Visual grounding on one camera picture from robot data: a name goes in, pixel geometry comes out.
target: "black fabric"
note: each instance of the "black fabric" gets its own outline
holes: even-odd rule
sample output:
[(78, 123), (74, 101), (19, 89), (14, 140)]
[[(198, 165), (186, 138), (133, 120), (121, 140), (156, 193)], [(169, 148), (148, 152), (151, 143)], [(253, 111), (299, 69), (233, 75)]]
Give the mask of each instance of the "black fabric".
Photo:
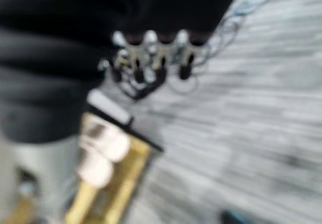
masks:
[(12, 141), (77, 133), (111, 35), (146, 0), (0, 0), (0, 121)]
[(213, 32), (233, 0), (152, 0), (143, 15), (122, 29), (127, 33), (146, 30), (178, 32), (186, 29)]
[(0, 0), (0, 122), (13, 141), (77, 133), (111, 35), (214, 29), (231, 0)]

